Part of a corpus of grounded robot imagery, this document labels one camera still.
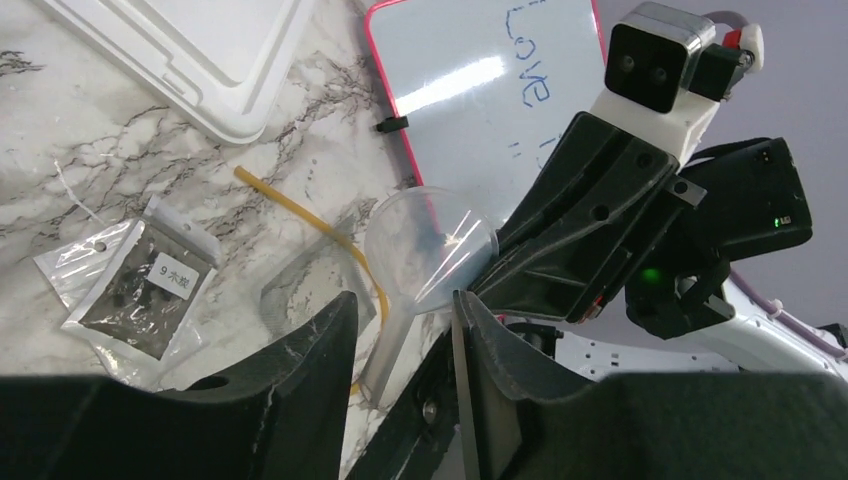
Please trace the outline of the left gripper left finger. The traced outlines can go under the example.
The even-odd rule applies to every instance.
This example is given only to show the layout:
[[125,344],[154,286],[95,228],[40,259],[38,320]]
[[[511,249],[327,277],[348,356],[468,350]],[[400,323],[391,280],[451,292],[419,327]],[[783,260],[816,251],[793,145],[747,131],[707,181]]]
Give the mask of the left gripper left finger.
[[1,381],[5,479],[334,479],[358,303],[337,295],[280,340],[186,390],[103,376]]

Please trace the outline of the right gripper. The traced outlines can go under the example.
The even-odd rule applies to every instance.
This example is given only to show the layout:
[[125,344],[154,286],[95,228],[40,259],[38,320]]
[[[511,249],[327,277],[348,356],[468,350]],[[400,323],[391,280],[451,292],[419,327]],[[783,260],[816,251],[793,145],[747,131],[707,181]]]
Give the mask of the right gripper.
[[[608,300],[654,241],[652,203],[678,160],[588,113],[569,124],[471,284],[492,312],[576,323]],[[624,286],[627,318],[663,340],[735,315],[722,285],[734,261],[811,239],[810,207],[787,141],[759,137],[695,153],[681,177],[705,189]]]

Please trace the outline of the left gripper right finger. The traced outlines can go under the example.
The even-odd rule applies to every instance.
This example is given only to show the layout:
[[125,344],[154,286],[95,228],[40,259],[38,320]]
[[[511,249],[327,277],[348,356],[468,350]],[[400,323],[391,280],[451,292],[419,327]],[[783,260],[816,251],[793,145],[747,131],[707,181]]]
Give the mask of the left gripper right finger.
[[628,373],[589,381],[453,295],[470,479],[843,479],[847,388],[824,375]]

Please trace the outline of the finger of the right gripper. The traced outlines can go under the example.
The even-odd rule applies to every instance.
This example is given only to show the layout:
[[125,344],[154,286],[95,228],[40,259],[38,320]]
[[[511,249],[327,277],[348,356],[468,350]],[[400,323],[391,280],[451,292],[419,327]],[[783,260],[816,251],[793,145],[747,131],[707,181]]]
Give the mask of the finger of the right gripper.
[[430,479],[458,426],[449,332],[436,340],[375,434],[355,454],[346,479]]

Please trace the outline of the clear plastic funnel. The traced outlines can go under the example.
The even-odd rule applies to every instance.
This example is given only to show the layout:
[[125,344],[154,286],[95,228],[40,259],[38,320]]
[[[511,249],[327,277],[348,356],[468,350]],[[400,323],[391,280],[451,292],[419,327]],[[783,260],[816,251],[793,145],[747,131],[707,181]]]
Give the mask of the clear plastic funnel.
[[366,230],[369,271],[387,296],[388,318],[359,377],[370,406],[388,406],[385,392],[419,315],[450,306],[497,258],[496,228],[461,195],[438,187],[400,191],[373,213]]

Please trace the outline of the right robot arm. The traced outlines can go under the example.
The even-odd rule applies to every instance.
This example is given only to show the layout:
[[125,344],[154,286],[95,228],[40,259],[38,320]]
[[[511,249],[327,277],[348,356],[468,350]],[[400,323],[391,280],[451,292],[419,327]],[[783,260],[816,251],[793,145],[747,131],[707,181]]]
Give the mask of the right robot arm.
[[578,113],[501,227],[455,192],[415,187],[373,214],[365,258],[388,319],[360,377],[382,394],[419,314],[455,292],[489,313],[576,323],[618,294],[628,319],[746,371],[847,376],[833,337],[732,269],[807,242],[812,216],[785,140],[700,150],[710,114]]

